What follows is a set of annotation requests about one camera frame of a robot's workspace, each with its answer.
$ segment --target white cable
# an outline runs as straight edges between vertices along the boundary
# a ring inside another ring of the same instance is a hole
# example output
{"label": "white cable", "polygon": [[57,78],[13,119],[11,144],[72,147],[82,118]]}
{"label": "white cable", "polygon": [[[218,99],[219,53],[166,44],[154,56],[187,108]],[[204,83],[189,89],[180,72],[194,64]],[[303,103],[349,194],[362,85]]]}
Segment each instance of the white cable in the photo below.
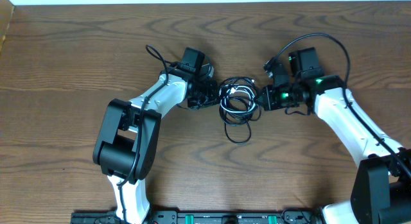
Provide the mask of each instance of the white cable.
{"label": "white cable", "polygon": [[[248,96],[249,105],[251,106],[249,109],[244,110],[244,111],[236,111],[236,110],[225,107],[225,104],[229,103],[229,102],[227,102],[227,100],[230,100],[229,99],[230,95],[232,95],[236,92],[242,92],[242,93],[244,93]],[[250,87],[248,87],[246,85],[234,85],[234,87],[231,87],[230,89],[227,89],[226,93],[228,93],[228,95],[221,100],[220,106],[227,112],[230,112],[230,113],[233,113],[233,114],[244,114],[244,113],[247,113],[247,112],[253,110],[256,107],[256,104],[253,102],[255,94],[250,89]]]}

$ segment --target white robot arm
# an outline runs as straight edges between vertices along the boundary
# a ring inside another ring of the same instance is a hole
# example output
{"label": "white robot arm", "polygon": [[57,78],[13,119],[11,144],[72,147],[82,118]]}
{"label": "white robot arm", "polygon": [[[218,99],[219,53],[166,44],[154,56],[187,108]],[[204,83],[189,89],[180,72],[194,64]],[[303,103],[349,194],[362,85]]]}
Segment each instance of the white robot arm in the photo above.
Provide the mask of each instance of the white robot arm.
{"label": "white robot arm", "polygon": [[[182,61],[171,63],[145,93],[128,102],[114,99],[108,105],[93,161],[114,188],[120,222],[142,224],[150,210],[144,178],[153,164],[161,119],[186,98],[188,107],[218,103],[216,82],[210,80],[214,69],[211,63],[202,65],[205,57],[186,48]],[[118,130],[137,133],[136,141],[118,135]]]}
{"label": "white robot arm", "polygon": [[[395,153],[398,153],[402,145],[385,134],[370,119],[354,100],[350,90],[346,89],[346,95],[357,114],[380,138],[384,139],[385,143]],[[326,90],[323,94],[318,95],[315,99],[315,113],[337,134],[350,152],[357,167],[362,160],[368,159],[369,156],[383,157],[390,155],[347,108],[342,95],[342,88]],[[349,200],[325,206],[323,216],[326,223],[358,223]]]}

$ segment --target table surface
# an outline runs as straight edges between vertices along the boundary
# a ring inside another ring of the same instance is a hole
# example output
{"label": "table surface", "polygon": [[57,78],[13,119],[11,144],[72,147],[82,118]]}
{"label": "table surface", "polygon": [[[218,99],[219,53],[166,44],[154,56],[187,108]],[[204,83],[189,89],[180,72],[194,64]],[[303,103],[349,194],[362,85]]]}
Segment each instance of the table surface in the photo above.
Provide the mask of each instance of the table surface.
{"label": "table surface", "polygon": [[[157,81],[187,46],[209,55],[220,82],[250,76],[292,39],[338,38],[349,88],[368,115],[411,144],[411,3],[252,3],[18,6],[0,59],[0,223],[68,223],[74,211],[116,206],[92,151],[107,104]],[[326,74],[345,75],[339,48],[315,46]],[[316,116],[264,112],[244,145],[227,140],[218,107],[173,108],[146,179],[152,204],[180,210],[276,210],[349,198],[356,167]],[[241,139],[245,127],[230,128]]]}

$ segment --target cable bundle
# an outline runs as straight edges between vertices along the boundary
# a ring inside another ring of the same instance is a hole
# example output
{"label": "cable bundle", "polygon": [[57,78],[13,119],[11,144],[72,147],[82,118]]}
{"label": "cable bundle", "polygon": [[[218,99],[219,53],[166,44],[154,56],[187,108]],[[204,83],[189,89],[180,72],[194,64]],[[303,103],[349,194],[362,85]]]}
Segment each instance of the cable bundle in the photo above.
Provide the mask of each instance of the cable bundle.
{"label": "cable bundle", "polygon": [[[244,144],[251,138],[251,128],[249,121],[257,121],[261,116],[261,107],[254,102],[258,95],[258,89],[254,85],[254,80],[249,77],[232,77],[224,80],[220,84],[220,117],[224,122],[224,131],[228,140],[235,144]],[[239,108],[232,102],[242,105]],[[253,119],[253,114],[259,110],[258,117]],[[249,136],[245,141],[234,141],[227,133],[227,125],[241,126],[247,125]]]}

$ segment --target black mounting bracket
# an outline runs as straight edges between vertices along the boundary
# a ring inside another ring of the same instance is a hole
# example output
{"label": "black mounting bracket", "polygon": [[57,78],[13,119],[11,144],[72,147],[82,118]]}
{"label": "black mounting bracket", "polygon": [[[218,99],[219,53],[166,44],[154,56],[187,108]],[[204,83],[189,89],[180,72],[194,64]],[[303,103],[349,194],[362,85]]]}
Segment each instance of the black mounting bracket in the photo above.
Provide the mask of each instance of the black mounting bracket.
{"label": "black mounting bracket", "polygon": [[144,179],[154,162],[157,140],[159,138],[161,114],[154,110],[146,110],[140,116],[140,109],[131,102],[113,99],[107,106],[103,124],[93,152],[93,161],[101,166],[105,175],[116,175],[126,178],[137,152],[137,141],[118,134],[118,130],[126,131],[129,127],[137,128],[143,119],[141,147],[137,154],[137,167],[130,176],[130,183]]}
{"label": "black mounting bracket", "polygon": [[[398,155],[410,167],[411,150],[400,150]],[[392,161],[390,155],[361,161],[351,193],[351,207],[360,224],[411,220],[410,182],[400,177],[398,182],[389,183]]]}

